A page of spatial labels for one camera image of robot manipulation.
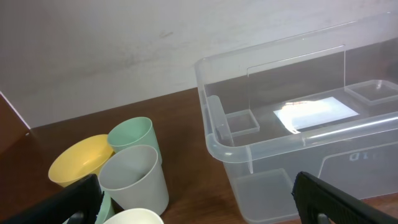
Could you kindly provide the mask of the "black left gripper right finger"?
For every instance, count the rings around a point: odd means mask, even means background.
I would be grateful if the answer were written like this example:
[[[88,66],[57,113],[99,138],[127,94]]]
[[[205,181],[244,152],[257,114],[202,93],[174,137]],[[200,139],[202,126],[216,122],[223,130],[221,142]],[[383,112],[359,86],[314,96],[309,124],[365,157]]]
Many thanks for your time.
[[[292,189],[302,223],[397,224],[397,219],[308,172],[299,172]]]

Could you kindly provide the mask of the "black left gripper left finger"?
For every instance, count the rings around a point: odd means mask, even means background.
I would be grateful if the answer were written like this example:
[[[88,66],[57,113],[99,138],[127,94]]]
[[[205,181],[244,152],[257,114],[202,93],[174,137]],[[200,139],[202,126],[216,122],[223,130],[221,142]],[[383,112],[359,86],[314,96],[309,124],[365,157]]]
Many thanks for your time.
[[[99,214],[104,193],[95,174],[89,174],[50,198],[14,215],[6,224],[91,223]]]

